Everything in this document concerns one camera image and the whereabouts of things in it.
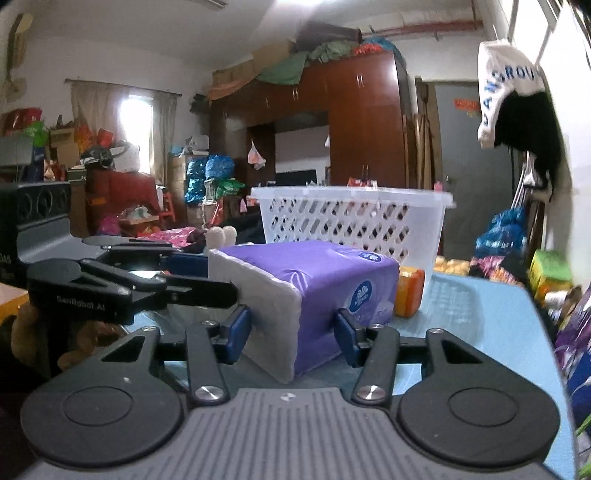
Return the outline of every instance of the tissue package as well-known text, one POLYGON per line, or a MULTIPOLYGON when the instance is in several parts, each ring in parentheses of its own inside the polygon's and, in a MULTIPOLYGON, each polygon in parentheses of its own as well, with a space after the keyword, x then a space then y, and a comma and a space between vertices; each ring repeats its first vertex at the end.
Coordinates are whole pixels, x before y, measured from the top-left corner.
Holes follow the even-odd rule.
POLYGON ((209 278, 230 281, 253 314, 244 354, 281 382, 336 357, 333 318, 348 309, 362 325, 389 323, 398 263, 321 241, 213 250, 209 278))

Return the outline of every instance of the curtain rod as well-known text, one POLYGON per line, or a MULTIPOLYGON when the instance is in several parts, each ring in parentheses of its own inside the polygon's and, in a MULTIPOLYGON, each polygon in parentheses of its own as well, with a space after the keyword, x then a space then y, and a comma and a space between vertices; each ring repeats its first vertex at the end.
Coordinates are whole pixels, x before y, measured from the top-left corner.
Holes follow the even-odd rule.
POLYGON ((169 95, 174 95, 176 97, 182 97, 182 93, 173 93, 173 92, 165 92, 164 90, 156 90, 154 88, 144 88, 144 87, 135 87, 133 85, 122 85, 120 83, 109 83, 109 82, 95 82, 94 80, 76 80, 76 79, 65 79, 64 83, 100 83, 102 85, 112 85, 114 87, 126 87, 126 88, 136 88, 138 90, 147 90, 149 92, 157 92, 157 93, 168 93, 169 95))

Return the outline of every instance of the gray door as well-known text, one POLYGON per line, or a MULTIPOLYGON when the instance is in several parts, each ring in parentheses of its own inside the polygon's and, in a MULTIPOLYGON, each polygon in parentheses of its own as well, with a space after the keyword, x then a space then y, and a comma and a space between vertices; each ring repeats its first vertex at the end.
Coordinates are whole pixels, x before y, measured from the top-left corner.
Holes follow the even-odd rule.
POLYGON ((477 135, 482 115, 462 109, 466 100, 479 101, 478 84, 441 83, 435 90, 444 189, 453 193, 457 204, 445 215, 443 254, 469 260, 476 238, 488 230, 497 213, 511 207, 511 155, 504 146, 481 148, 477 135))

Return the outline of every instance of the blue table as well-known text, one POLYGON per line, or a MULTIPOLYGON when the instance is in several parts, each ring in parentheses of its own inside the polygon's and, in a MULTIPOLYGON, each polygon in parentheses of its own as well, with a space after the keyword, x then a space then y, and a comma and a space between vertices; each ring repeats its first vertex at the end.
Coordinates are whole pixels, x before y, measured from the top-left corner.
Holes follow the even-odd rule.
MULTIPOLYGON (((146 325, 157 325, 165 333, 180 328, 167 316, 140 314, 131 330, 146 325)), ((396 318, 392 325, 403 336, 424 337, 430 328, 446 329, 548 392, 560 410, 560 431, 545 464, 563 480, 576 477, 573 428, 566 393, 554 362, 552 345, 523 289, 477 278, 436 274, 420 311, 412 319, 396 318)), ((170 362, 167 368, 181 382, 186 382, 183 363, 170 362)), ((233 395, 238 388, 286 387, 244 356, 232 367, 222 366, 222 371, 233 395)), ((296 379, 289 387, 337 386, 350 395, 358 373, 349 368, 341 356, 296 379)), ((420 380, 419 365, 400 365, 394 393, 402 394, 420 380)))

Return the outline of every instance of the red sign on door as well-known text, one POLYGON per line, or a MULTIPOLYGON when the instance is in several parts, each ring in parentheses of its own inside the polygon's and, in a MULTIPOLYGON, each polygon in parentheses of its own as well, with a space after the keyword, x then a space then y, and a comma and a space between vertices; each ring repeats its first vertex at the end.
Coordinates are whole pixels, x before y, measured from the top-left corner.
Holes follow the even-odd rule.
POLYGON ((456 105, 456 110, 467 110, 474 112, 480 110, 480 103, 478 100, 470 100, 468 98, 456 98, 453 103, 456 105))

